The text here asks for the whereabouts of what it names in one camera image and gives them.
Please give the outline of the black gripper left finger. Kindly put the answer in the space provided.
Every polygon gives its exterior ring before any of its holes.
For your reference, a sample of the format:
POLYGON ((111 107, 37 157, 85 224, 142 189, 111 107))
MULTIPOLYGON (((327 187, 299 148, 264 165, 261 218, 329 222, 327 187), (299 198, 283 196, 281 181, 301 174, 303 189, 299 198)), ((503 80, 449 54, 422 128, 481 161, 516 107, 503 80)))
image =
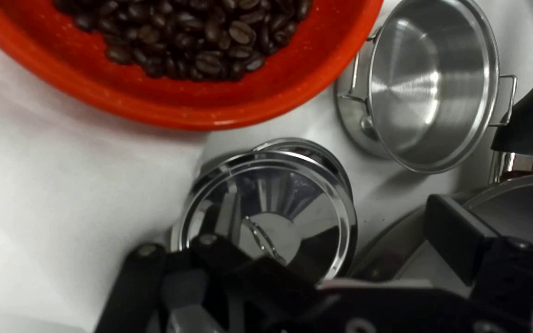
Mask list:
POLYGON ((124 257, 94 333, 146 333, 159 307, 164 259, 157 243, 142 243, 124 257))

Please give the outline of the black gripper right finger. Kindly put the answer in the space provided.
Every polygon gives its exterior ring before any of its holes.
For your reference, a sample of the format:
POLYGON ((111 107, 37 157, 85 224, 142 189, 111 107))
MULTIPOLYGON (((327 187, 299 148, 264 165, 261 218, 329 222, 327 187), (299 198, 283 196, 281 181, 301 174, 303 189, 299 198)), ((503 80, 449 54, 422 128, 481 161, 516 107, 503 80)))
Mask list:
POLYGON ((425 202, 423 233, 472 298, 497 309, 533 309, 533 243, 494 233, 449 196, 425 202))

